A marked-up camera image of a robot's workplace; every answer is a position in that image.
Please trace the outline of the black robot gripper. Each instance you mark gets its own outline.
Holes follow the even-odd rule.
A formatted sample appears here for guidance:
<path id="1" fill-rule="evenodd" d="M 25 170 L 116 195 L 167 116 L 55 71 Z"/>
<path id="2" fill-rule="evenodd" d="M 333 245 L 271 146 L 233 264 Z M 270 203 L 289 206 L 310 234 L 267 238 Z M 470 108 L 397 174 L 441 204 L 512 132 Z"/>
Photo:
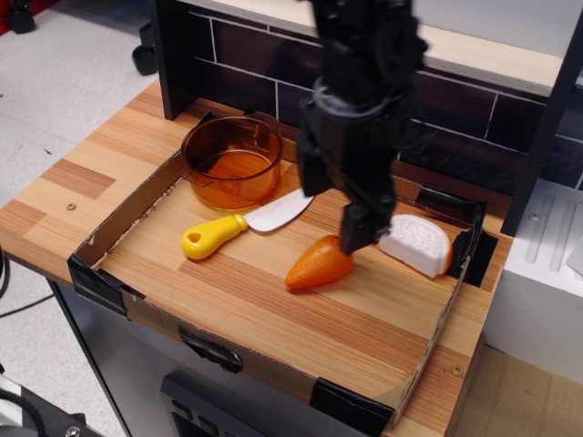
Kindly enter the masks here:
<path id="1" fill-rule="evenodd" d="M 358 106 L 317 81 L 301 108 L 297 163 L 304 194 L 337 188 L 352 201 L 343 209 L 344 254 L 376 244 L 391 227 L 391 166 L 408 147 L 410 92 Z"/>

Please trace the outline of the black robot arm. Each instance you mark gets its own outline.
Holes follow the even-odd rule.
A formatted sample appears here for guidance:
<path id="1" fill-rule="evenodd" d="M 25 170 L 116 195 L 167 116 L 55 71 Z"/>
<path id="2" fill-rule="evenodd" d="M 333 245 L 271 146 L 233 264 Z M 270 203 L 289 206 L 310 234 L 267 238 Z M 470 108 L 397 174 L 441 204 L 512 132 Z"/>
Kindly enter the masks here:
<path id="1" fill-rule="evenodd" d="M 409 1 L 314 1 L 322 74 L 302 101 L 297 163 L 302 188 L 337 188 L 341 250 L 350 255 L 389 231 L 395 209 L 391 167 L 411 146 L 426 42 Z"/>

